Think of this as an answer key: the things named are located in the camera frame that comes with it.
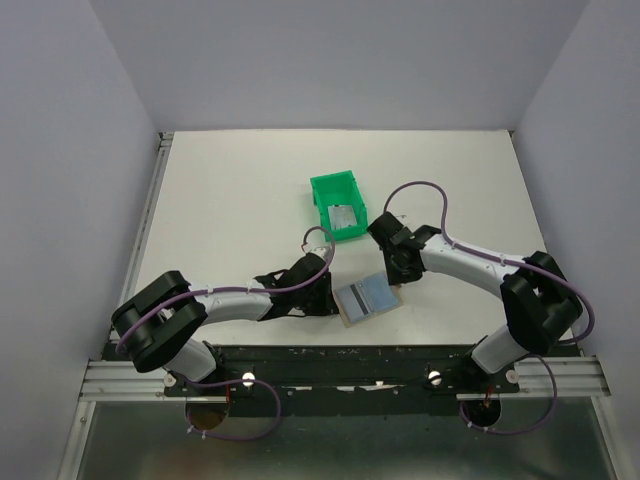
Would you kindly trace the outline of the green plastic bin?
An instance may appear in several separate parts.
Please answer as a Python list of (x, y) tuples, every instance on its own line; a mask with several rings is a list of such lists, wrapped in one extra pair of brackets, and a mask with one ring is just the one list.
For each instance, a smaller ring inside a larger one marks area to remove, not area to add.
[(320, 224), (336, 242), (366, 233), (369, 225), (367, 207), (351, 170), (312, 177), (310, 184)]

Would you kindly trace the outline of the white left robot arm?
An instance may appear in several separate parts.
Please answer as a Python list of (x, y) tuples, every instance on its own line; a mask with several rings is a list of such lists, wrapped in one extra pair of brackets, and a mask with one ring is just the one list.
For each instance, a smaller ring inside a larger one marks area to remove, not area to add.
[(338, 313), (328, 263), (332, 252), (315, 248), (288, 269), (253, 278), (245, 287), (196, 287), (168, 271), (121, 305), (111, 317), (117, 354), (140, 373), (164, 369), (187, 379), (201, 395), (222, 380), (220, 355), (193, 339), (202, 326), (232, 320), (267, 321)]

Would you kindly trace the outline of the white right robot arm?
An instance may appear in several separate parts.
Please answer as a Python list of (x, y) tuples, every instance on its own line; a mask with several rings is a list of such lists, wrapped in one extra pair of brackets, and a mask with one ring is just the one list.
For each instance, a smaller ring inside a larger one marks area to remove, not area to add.
[(383, 213), (367, 228), (384, 258), (392, 286), (418, 281), (425, 272), (453, 277), (502, 301), (506, 324), (483, 338), (467, 354), (460, 379), (480, 392), (497, 372), (528, 354), (547, 354), (583, 313), (550, 255), (528, 257), (475, 250), (447, 237), (440, 228), (412, 231), (393, 214)]

